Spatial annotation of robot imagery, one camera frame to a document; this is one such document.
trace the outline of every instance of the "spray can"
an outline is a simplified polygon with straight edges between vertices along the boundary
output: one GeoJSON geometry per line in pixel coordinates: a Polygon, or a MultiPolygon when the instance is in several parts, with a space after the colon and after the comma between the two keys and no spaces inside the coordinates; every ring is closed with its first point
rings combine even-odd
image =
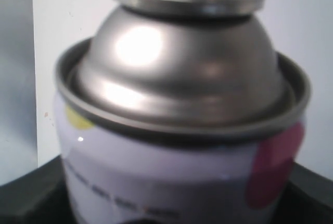
{"type": "Polygon", "coordinates": [[[266,224],[310,83],[254,13],[264,0],[118,0],[56,68],[79,224],[266,224]]]}

